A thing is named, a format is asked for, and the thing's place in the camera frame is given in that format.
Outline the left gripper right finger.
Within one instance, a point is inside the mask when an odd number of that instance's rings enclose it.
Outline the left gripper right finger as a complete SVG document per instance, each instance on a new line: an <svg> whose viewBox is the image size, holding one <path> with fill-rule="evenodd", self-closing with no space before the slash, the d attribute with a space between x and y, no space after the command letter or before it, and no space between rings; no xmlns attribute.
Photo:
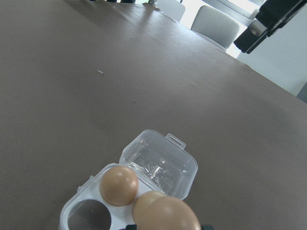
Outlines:
<svg viewBox="0 0 307 230"><path fill-rule="evenodd" d="M209 224L204 224L204 225L201 225L201 229L202 230L214 230L214 227Z"/></svg>

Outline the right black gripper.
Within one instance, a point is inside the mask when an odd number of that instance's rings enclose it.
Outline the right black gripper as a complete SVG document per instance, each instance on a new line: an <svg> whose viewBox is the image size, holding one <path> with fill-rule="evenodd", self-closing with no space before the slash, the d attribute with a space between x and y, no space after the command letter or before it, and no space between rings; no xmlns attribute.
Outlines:
<svg viewBox="0 0 307 230"><path fill-rule="evenodd" d="M242 52L250 54L267 36L283 28L307 3L306 0L267 0L247 29L234 41Z"/></svg>

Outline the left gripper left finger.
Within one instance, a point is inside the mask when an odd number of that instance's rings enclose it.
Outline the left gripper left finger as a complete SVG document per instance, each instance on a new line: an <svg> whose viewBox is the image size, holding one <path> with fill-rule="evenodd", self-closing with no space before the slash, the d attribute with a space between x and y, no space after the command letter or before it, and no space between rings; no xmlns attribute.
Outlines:
<svg viewBox="0 0 307 230"><path fill-rule="evenodd" d="M126 230L137 230L137 225L136 224L127 225Z"/></svg>

